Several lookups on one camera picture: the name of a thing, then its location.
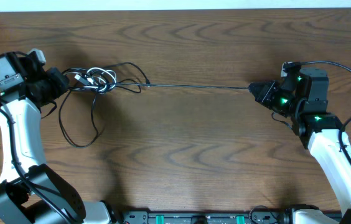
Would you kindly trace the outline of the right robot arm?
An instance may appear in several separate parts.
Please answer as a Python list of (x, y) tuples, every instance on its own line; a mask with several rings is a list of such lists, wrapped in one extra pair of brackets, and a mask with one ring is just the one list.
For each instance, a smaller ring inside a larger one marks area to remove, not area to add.
[(319, 163), (337, 198), (341, 223), (351, 223), (351, 145), (344, 125), (327, 112), (329, 78), (318, 68), (283, 68), (282, 82), (253, 82), (255, 101), (291, 119), (289, 128)]

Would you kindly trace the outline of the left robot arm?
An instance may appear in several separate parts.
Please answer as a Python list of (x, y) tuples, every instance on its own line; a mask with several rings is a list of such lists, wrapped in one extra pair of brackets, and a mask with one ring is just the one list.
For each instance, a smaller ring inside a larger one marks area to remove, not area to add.
[(4, 223), (117, 223), (122, 219), (107, 203), (83, 201), (47, 165), (40, 109), (64, 94), (69, 80), (57, 68), (45, 70), (45, 63), (39, 49), (0, 55), (0, 219)]

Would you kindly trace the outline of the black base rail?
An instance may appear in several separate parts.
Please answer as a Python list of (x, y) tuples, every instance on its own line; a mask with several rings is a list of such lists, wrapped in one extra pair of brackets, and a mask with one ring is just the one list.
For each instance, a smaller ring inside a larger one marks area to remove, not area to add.
[(284, 211), (257, 206), (250, 211), (238, 212), (170, 212), (149, 210), (123, 211), (113, 222), (115, 224), (244, 224), (244, 223), (294, 223), (292, 212), (295, 208)]

